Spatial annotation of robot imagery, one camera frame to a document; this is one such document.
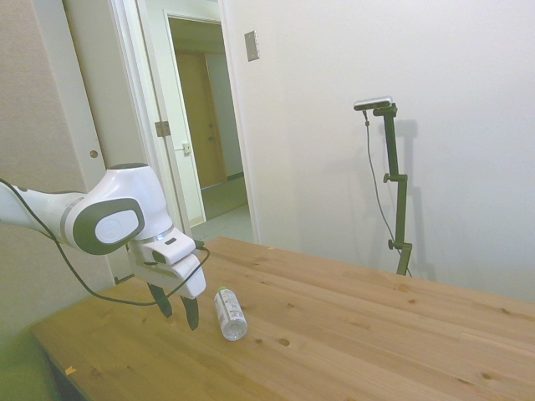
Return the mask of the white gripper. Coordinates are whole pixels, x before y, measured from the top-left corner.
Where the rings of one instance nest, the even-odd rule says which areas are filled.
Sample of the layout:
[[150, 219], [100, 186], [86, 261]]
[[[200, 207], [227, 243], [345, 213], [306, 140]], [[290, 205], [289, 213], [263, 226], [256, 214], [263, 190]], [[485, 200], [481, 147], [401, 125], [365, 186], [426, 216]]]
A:
[[172, 291], [178, 288], [189, 328], [195, 331], [200, 321], [196, 298], [206, 289], [206, 279], [194, 242], [130, 241], [128, 247], [133, 273], [148, 282], [150, 293], [161, 313], [166, 318], [172, 316], [172, 306], [163, 289]]

